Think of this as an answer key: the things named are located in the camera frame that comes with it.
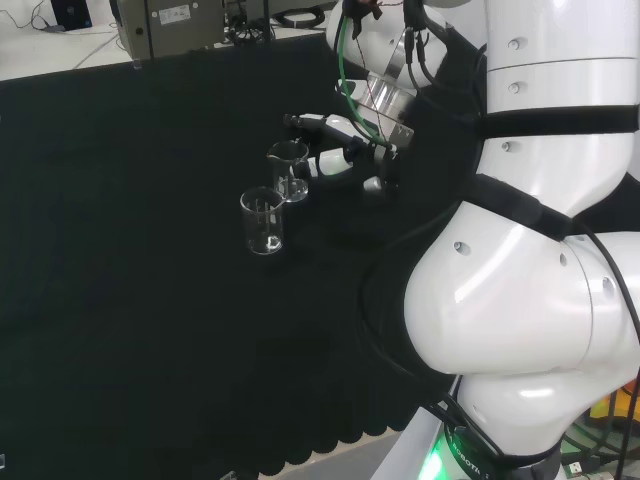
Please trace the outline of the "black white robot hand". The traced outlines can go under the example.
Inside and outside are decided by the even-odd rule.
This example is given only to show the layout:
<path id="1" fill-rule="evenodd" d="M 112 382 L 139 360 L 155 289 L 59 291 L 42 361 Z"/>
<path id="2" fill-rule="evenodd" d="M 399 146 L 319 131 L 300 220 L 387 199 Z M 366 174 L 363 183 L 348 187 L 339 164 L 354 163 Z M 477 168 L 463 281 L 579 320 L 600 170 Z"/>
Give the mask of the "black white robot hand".
<path id="1" fill-rule="evenodd" d="M 393 121 L 391 132 L 376 141 L 362 126 L 338 114 L 286 114 L 283 123 L 302 133 L 322 134 L 339 143 L 333 149 L 296 161 L 293 171 L 302 178 L 331 183 L 359 172 L 365 194 L 381 198 L 396 194 L 401 157 L 414 137 L 412 128 Z"/>

